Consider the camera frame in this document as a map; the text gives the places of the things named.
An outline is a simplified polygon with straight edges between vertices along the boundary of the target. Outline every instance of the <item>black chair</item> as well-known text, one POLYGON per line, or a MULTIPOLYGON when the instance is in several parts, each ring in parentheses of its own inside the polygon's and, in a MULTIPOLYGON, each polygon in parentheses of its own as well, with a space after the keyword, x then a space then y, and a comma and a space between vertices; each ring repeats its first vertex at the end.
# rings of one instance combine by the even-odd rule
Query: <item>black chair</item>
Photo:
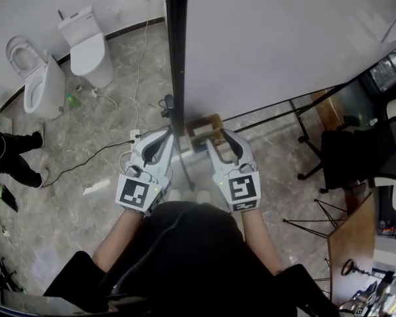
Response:
POLYGON ((396 117, 378 123, 369 130, 343 131, 354 126, 359 120, 345 116, 345 122, 335 131, 325 130, 321 136, 321 150, 315 147, 307 136, 298 140, 306 143, 320 158, 321 162, 306 175, 299 174, 299 180, 306 180, 323 169, 325 188, 329 190, 349 189, 353 182, 368 178, 385 177, 396 180, 396 117))

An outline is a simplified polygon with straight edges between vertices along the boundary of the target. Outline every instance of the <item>wooden desk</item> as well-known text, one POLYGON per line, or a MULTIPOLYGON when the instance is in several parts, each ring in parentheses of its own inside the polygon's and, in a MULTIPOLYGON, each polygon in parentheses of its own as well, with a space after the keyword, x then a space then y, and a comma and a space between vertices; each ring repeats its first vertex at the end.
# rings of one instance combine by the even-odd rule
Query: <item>wooden desk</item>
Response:
POLYGON ((327 237, 330 259, 330 298, 337 306, 350 300, 365 286, 368 276, 341 275, 347 260, 353 259, 361 270, 371 271, 374 257, 374 195, 370 194, 349 218, 327 237))

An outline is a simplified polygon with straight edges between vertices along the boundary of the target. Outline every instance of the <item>tile floor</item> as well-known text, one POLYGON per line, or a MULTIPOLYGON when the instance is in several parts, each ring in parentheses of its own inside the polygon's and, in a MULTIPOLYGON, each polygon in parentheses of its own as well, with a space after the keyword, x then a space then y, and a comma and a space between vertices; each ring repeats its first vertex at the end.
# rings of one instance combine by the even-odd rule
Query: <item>tile floor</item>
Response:
MULTIPOLYGON (((167 120, 160 116, 158 101, 172 91, 165 24, 150 26, 147 37, 148 50, 141 64, 137 96, 141 133, 167 124, 167 120)), ((45 123, 46 147, 24 154, 34 170, 49 167, 50 181, 62 170, 85 161, 101 147, 129 140, 129 132, 137 118, 133 97, 137 64, 145 44, 143 30, 124 34, 108 44, 115 78, 100 92, 112 97, 118 103, 118 109, 106 99, 94 99, 86 81, 81 81, 83 91, 75 92, 79 80, 72 75, 70 63, 63 64, 67 92, 78 98, 82 106, 70 110, 66 104, 59 118, 45 123)), ((299 106, 309 101, 305 96, 296 104, 299 106)), ((286 102, 230 120, 225 127, 236 129, 289 109, 286 102)), ((30 133, 37 122, 24 113, 23 96, 15 100, 4 115, 13 119, 15 134, 30 133)), ((312 141, 317 142, 323 128, 316 111, 310 110, 302 118, 312 141)), ((307 181, 297 180, 297 173, 310 170, 317 163, 317 157, 298 143, 301 131, 295 115, 243 131, 241 135, 251 143, 261 173, 261 210, 283 258, 291 264, 303 263, 314 278, 328 277, 324 261, 326 241, 287 225, 282 219, 325 219, 314 198, 344 207, 343 192, 338 190, 321 195, 318 192, 323 184, 320 172, 307 181)), ((15 280, 28 293, 41 295, 76 251, 85 250, 91 254, 106 236, 122 211, 114 203, 113 186, 119 174, 118 158, 128 149, 127 145, 106 149, 87 165, 62 175, 54 185, 40 190, 21 186, 10 177, 0 175, 0 180, 13 192, 20 206, 19 213, 15 213, 0 203, 0 221, 10 234, 4 237, 0 227, 0 255, 6 257, 10 270, 17 270, 15 280), (108 189, 99 194, 83 195, 86 188, 106 178, 111 180, 108 189)), ((229 155, 226 147, 222 147, 222 151, 229 155)), ((220 194, 209 178, 211 163, 206 154, 184 159, 196 189, 209 190, 212 203, 224 208, 220 194)), ((193 199, 195 195, 187 190, 176 157, 172 168, 174 188, 181 190, 184 198, 193 199)), ((241 227, 240 215, 235 218, 241 227)), ((331 230, 327 223, 308 226, 324 232, 331 230)), ((323 289, 328 288, 328 282, 320 283, 323 289)))

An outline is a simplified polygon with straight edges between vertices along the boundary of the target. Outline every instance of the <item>person's arm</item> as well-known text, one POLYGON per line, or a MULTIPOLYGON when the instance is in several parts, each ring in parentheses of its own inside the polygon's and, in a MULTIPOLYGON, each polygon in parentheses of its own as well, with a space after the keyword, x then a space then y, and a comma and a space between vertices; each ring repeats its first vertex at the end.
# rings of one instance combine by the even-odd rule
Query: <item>person's arm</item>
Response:
POLYGON ((242 222, 245 243, 273 275, 282 272, 286 267, 271 240, 260 210, 242 211, 242 222))
POLYGON ((141 225, 143 216, 124 210, 119 219, 92 255, 92 261, 104 272, 108 272, 141 225))

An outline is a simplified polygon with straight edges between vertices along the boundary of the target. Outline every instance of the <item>white toilet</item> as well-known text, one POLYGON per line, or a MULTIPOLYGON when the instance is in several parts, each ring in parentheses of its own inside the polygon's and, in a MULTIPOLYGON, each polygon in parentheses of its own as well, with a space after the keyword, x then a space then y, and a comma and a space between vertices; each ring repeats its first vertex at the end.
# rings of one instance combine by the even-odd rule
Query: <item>white toilet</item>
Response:
POLYGON ((25 81, 25 112, 44 119, 59 117, 65 104, 66 78, 52 56, 47 57, 21 35, 9 40, 6 56, 25 81))
POLYGON ((58 28, 71 47, 72 73, 96 88, 111 83, 113 64, 92 7, 88 6, 63 20, 58 28))

